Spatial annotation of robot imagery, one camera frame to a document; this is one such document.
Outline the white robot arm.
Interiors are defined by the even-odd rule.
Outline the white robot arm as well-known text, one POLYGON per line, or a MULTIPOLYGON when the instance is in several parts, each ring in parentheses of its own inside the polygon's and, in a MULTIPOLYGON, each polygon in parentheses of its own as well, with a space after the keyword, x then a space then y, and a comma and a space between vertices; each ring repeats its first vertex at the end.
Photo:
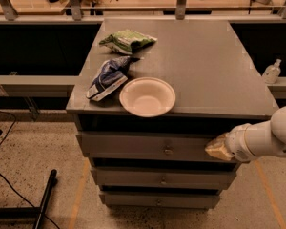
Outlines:
POLYGON ((286 157, 286 107, 275 111, 271 119, 243 124, 218 136, 205 147, 206 153, 221 160, 233 158, 250 162, 262 156, 286 157))

